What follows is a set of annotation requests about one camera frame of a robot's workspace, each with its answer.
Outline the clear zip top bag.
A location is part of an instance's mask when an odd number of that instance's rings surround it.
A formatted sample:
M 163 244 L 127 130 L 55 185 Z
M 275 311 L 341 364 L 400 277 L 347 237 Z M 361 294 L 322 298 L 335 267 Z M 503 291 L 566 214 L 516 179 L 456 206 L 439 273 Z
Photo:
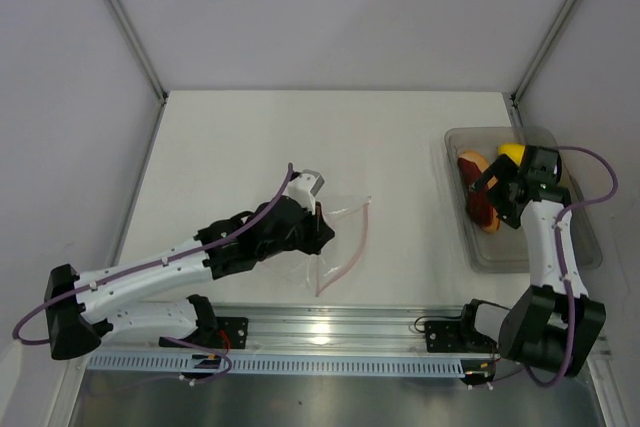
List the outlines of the clear zip top bag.
M 316 298 L 346 276 L 363 256 L 368 240 L 371 197 L 333 195 L 320 199 L 335 236 L 318 255 L 286 252 L 262 263 L 285 283 L 304 287 Z

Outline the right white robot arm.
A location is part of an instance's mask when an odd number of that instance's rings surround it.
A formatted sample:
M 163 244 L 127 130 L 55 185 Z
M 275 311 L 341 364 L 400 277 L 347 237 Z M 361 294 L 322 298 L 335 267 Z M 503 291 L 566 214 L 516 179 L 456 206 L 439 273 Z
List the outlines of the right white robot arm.
M 466 213 L 486 232 L 501 225 L 523 231 L 530 285 L 510 308 L 473 299 L 461 312 L 458 342 L 484 345 L 521 364 L 541 387 L 576 376 L 606 320 L 605 306 L 590 298 L 571 236 L 574 203 L 562 183 L 560 148 L 503 144 L 493 162 L 475 151 L 457 158 L 467 189 Z

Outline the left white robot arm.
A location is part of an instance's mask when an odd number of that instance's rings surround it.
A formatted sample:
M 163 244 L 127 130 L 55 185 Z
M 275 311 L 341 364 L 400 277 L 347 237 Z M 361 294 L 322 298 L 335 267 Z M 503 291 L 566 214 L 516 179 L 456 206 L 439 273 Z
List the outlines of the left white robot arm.
M 209 299 L 192 294 L 167 306 L 151 297 L 252 270 L 286 252 L 318 255 L 335 232 L 322 207 L 283 196 L 199 230 L 165 258 L 104 273 L 54 268 L 45 291 L 50 355 L 82 357 L 108 343 L 219 347 L 223 338 Z

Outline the red toy meat slice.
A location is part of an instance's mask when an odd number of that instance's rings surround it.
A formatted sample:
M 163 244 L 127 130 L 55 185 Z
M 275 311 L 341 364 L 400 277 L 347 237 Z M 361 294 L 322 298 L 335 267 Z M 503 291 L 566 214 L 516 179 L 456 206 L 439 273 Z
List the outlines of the red toy meat slice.
M 487 189 L 496 183 L 495 179 L 490 179 L 480 192 L 469 190 L 471 185 L 488 169 L 489 162 L 475 151 L 465 151 L 458 156 L 457 166 L 461 180 L 467 189 L 465 209 L 468 217 L 484 232 L 497 233 L 500 228 L 500 219 L 487 196 Z

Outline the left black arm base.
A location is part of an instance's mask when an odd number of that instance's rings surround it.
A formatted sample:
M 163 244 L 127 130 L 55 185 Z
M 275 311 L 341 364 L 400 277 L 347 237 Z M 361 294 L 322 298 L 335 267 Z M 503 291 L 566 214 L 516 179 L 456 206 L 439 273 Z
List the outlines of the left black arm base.
M 247 317 L 219 317 L 207 297 L 191 295 L 175 304 L 181 323 L 187 324 L 185 334 L 167 333 L 159 338 L 160 347 L 185 348 L 185 343 L 214 349 L 243 350 L 249 328 Z

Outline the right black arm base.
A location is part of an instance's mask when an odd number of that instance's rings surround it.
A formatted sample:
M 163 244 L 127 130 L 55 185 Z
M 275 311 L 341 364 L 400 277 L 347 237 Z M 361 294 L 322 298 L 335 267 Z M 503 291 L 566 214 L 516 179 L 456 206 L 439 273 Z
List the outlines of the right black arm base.
M 455 316 L 423 315 L 414 320 L 413 330 L 425 339 L 429 353 L 495 354 L 497 335 L 486 335 L 475 327 L 481 306 L 508 311 L 486 300 L 472 299 Z

